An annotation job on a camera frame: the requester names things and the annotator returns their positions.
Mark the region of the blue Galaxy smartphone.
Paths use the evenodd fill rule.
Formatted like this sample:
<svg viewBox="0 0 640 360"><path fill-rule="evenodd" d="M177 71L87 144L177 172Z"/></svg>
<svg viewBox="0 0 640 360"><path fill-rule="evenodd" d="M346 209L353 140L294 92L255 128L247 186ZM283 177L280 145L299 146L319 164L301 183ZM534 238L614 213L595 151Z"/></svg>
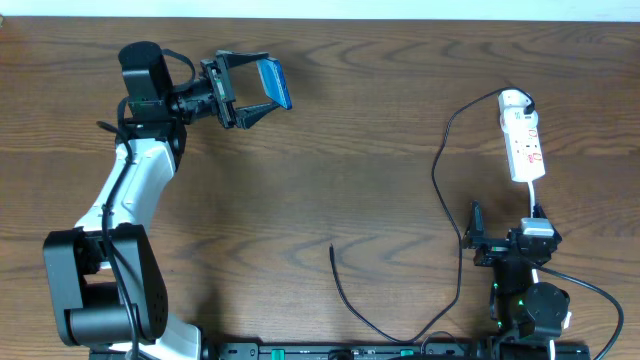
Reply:
<svg viewBox="0 0 640 360"><path fill-rule="evenodd" d="M286 84L284 71L279 60L268 57L258 60L256 65L265 95L280 107L286 110L291 110L293 105Z"/></svg>

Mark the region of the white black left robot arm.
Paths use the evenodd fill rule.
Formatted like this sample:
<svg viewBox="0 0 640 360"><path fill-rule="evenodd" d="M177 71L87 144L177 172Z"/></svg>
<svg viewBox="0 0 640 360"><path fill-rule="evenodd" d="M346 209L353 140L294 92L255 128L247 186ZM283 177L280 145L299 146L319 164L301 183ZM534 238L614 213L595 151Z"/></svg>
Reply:
<svg viewBox="0 0 640 360"><path fill-rule="evenodd" d="M93 359L215 357L201 329L170 312L148 232L189 125L214 116L226 129L248 129L292 106L282 66L266 52L220 50L181 84L170 76L171 56L150 41L119 52L127 95L108 126L113 168L90 209L43 244L58 335Z"/></svg>

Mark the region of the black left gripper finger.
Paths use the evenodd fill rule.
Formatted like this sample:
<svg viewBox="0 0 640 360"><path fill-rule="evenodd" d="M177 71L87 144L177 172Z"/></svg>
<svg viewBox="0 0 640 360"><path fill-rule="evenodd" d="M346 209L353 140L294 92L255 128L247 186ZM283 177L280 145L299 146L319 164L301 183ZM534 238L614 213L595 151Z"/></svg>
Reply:
<svg viewBox="0 0 640 360"><path fill-rule="evenodd" d="M228 50L218 50L215 58L220 68L234 68L237 66L245 65L259 60L267 59L269 57L268 52L234 52Z"/></svg>
<svg viewBox="0 0 640 360"><path fill-rule="evenodd" d="M241 129L249 129L279 107L278 103L270 102L237 108L235 109L235 125Z"/></svg>

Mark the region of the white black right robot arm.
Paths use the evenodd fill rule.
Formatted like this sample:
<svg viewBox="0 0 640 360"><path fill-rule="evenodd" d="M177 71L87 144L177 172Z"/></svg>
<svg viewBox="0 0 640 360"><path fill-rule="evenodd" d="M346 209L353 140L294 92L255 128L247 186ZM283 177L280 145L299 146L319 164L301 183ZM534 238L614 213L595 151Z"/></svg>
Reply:
<svg viewBox="0 0 640 360"><path fill-rule="evenodd" d="M561 241L538 205L533 216L523 218L505 237L491 238L479 203L472 203L463 247L475 251L476 266L493 269L489 310L498 331L477 341L471 354L501 360L558 357L555 340L569 314L570 297L540 281L536 268L551 259Z"/></svg>

